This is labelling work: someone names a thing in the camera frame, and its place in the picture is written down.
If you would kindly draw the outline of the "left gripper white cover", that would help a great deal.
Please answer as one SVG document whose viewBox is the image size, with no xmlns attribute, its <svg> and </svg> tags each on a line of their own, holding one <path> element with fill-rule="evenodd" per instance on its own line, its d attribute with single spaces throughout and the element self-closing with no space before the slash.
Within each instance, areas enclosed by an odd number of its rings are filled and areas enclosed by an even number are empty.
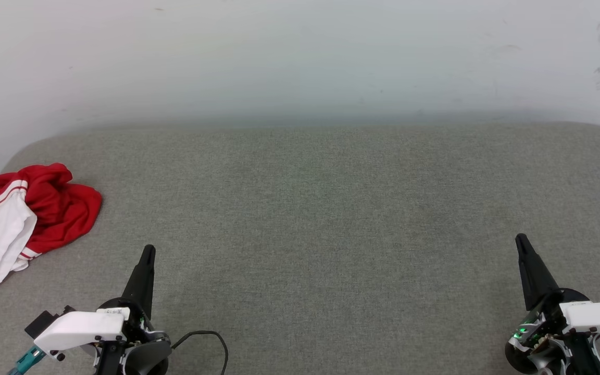
<svg viewBox="0 0 600 375">
<path fill-rule="evenodd" d="M 165 374 L 169 335 L 155 330 L 152 318 L 156 249 L 145 245 L 122 297 L 96 311 L 65 307 L 62 314 L 44 311 L 35 320 L 35 346 L 57 360 L 81 347 L 94 356 L 96 374 Z"/>
</svg>

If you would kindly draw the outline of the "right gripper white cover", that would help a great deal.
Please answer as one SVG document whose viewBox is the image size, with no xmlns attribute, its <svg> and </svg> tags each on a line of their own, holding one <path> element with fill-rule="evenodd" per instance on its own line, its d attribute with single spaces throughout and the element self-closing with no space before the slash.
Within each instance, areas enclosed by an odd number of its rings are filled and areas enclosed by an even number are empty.
<svg viewBox="0 0 600 375">
<path fill-rule="evenodd" d="M 515 237 L 527 315 L 506 344 L 519 373 L 600 373 L 600 302 L 559 288 L 524 233 Z"/>
</svg>

